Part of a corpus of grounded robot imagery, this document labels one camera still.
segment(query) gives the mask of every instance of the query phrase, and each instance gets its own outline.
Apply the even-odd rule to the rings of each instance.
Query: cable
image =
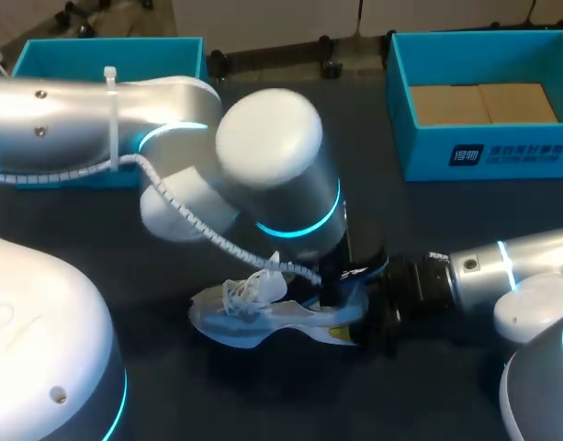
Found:
[[[136,164],[138,167],[141,168],[142,172],[147,175],[149,180],[152,183],[152,186],[156,188],[159,192],[159,195],[164,199],[166,203],[171,205],[174,209],[176,209],[179,214],[190,222],[195,229],[202,233],[206,239],[210,242],[214,243],[218,246],[221,250],[225,251],[226,253],[236,257],[239,260],[242,260],[245,264],[249,266],[254,266],[259,269],[268,269],[273,271],[280,271],[284,273],[292,273],[297,274],[299,276],[303,276],[307,280],[309,280],[313,285],[321,285],[321,277],[320,275],[316,274],[309,268],[300,265],[294,265],[291,263],[278,263],[273,262],[268,259],[264,259],[256,254],[250,253],[240,246],[232,243],[228,239],[220,236],[216,232],[214,232],[208,225],[202,222],[195,214],[193,214],[187,207],[181,205],[179,202],[175,200],[173,195],[169,193],[169,190],[163,184],[163,180],[158,176],[154,167],[146,159],[144,156],[140,154],[126,154],[120,156],[119,164]],[[105,172],[109,170],[111,167],[111,161],[107,160],[103,163],[91,165],[89,167],[71,170],[67,172],[62,172],[58,174],[50,174],[50,175],[0,175],[0,184],[10,184],[10,185],[18,185],[18,184],[49,184],[49,183],[57,183],[63,181],[69,181],[72,179],[80,179],[82,177],[90,176],[90,175],[97,175],[99,173]]]
[[[528,16],[526,17],[526,21],[524,22],[527,25],[532,24],[532,13],[535,11],[537,2],[538,2],[538,0],[532,0],[532,5],[530,6],[530,11],[528,11]]]

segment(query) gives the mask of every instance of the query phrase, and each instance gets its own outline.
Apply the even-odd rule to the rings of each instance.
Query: blue plastic tray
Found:
[[[175,75],[208,80],[200,38],[30,40],[12,76],[105,82],[106,66],[117,68],[120,82]],[[138,171],[120,171],[68,181],[62,186],[107,188],[138,184]]]
[[[559,124],[418,123],[411,86],[499,83],[541,84]],[[563,31],[395,34],[387,88],[406,180],[563,177]]]

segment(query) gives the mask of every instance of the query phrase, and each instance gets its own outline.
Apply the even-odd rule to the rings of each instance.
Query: black table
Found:
[[[234,82],[220,93],[229,107],[268,86],[297,90],[320,111],[355,257],[383,235],[392,253],[447,253],[563,226],[563,181],[404,184],[382,82]],[[73,264],[107,300],[129,372],[132,440],[507,439],[490,317],[435,323],[430,336],[402,343],[395,361],[291,331],[254,351],[216,345],[190,329],[186,300],[252,270],[205,243],[151,237],[138,197],[0,187],[0,236]],[[246,220],[231,238],[271,251]]]

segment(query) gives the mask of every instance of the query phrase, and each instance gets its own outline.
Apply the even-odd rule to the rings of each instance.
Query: sneaker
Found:
[[[278,261],[278,254],[272,259]],[[346,290],[346,301],[341,307],[323,308],[315,303],[305,308],[294,300],[279,301],[287,292],[283,275],[262,270],[246,280],[227,280],[223,286],[201,291],[192,299],[189,320],[212,340],[239,348],[256,347],[284,328],[298,329],[311,338],[330,343],[328,331],[315,328],[343,326],[362,319],[366,313],[364,287],[357,284],[342,289]]]

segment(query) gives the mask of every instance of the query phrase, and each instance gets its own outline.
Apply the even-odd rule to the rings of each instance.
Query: floor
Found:
[[[92,0],[79,2],[84,8],[93,4]],[[141,6],[139,0],[121,0],[112,2],[113,6],[101,13],[93,14],[88,22],[93,26],[98,37],[174,37],[176,36],[175,19],[171,0],[153,0],[153,10]],[[6,44],[2,49],[6,69],[11,71],[24,44],[30,39],[75,38],[77,28],[83,21],[72,20],[72,27],[60,30],[55,19],[40,24],[21,37]],[[247,81],[267,80],[304,80],[319,79],[320,65],[315,57],[304,62],[304,57],[291,57],[271,62],[259,62],[259,53],[251,54],[251,65],[242,68],[242,72],[233,73],[230,79]],[[334,59],[343,64],[343,78],[373,78],[382,75],[383,69],[379,56],[378,41],[354,36],[340,40],[334,52]]]

